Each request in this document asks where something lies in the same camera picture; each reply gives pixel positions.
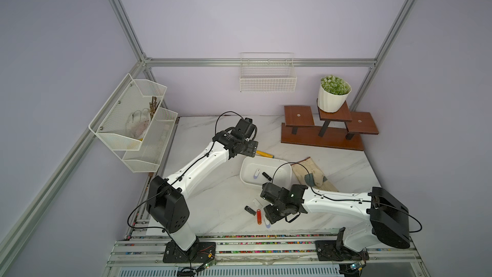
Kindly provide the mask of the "white purple usb drive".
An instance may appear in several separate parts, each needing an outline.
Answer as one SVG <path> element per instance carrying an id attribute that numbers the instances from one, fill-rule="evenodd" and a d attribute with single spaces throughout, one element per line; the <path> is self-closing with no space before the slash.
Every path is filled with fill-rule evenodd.
<path id="1" fill-rule="evenodd" d="M 264 222 L 265 222 L 265 227 L 266 227 L 267 229 L 269 229 L 269 228 L 271 227 L 270 222 L 269 222 L 268 220 L 266 220 L 266 219 L 264 220 Z"/>

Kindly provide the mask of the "red usb drive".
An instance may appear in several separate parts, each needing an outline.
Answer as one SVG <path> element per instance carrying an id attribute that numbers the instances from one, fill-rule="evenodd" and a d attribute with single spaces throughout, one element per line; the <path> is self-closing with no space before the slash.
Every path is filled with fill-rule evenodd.
<path id="1" fill-rule="evenodd" d="M 261 225 L 262 224 L 262 216 L 261 216 L 261 210 L 260 209 L 256 210 L 256 218 L 257 218 L 257 224 Z"/>

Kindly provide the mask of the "black usb drive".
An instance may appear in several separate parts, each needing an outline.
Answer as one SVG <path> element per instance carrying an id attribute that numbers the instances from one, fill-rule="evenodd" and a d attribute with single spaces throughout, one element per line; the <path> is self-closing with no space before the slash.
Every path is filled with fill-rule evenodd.
<path id="1" fill-rule="evenodd" d="M 266 172 L 262 172 L 263 177 L 265 177 L 269 182 L 271 182 L 273 179 L 270 177 Z"/>
<path id="2" fill-rule="evenodd" d="M 253 210 L 251 207 L 249 206 L 245 206 L 245 211 L 247 211 L 248 213 L 250 213 L 251 215 L 256 215 L 256 211 Z"/>

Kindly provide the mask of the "white blue usb drive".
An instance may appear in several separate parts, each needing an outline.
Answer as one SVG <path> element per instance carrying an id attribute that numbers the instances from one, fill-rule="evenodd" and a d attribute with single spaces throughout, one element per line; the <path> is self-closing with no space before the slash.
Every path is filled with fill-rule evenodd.
<path id="1" fill-rule="evenodd" d="M 260 171 L 259 169 L 257 169 L 257 170 L 255 171 L 255 173 L 254 173 L 253 178 L 254 178 L 254 179 L 257 179 L 257 178 L 259 177 L 260 173 L 261 173 L 261 171 Z"/>

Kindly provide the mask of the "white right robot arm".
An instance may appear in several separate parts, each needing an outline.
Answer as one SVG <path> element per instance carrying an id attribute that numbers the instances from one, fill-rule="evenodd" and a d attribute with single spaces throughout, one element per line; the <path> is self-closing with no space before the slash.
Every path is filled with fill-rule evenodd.
<path id="1" fill-rule="evenodd" d="M 288 190 L 267 182 L 262 185 L 260 197 L 269 202 L 264 212 L 271 224 L 282 219 L 290 222 L 290 215 L 341 215 L 359 221 L 339 231 L 342 246 L 348 250 L 359 252 L 379 243 L 397 249 L 410 248 L 409 210 L 381 187 L 355 194 L 317 192 L 305 185 L 293 185 Z"/>

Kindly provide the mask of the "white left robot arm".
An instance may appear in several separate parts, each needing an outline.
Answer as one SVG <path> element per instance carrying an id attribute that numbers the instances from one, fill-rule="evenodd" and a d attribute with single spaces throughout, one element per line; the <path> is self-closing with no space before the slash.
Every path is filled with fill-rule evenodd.
<path id="1" fill-rule="evenodd" d="M 146 210 L 182 251 L 193 250 L 199 243 L 188 224 L 187 199 L 218 166 L 237 155 L 254 157 L 256 133 L 253 120 L 241 117 L 236 126 L 216 132 L 203 152 L 176 173 L 151 181 Z"/>

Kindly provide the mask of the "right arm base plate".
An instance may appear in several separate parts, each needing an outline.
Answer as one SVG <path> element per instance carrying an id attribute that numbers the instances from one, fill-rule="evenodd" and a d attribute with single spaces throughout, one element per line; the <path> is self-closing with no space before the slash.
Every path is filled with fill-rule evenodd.
<path id="1" fill-rule="evenodd" d="M 316 254 L 319 261 L 367 261 L 368 253 L 365 249 L 359 252 L 352 251 L 345 247 L 343 235 L 345 227 L 340 228 L 335 241 L 315 241 Z"/>

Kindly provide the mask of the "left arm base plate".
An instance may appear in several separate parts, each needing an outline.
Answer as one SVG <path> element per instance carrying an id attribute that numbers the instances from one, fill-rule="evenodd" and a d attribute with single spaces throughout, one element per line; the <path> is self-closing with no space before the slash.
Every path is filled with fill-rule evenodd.
<path id="1" fill-rule="evenodd" d="M 215 242 L 201 242 L 199 239 L 188 250 L 182 250 L 174 241 L 166 244 L 163 254 L 163 263 L 207 263 L 215 258 L 217 244 Z"/>

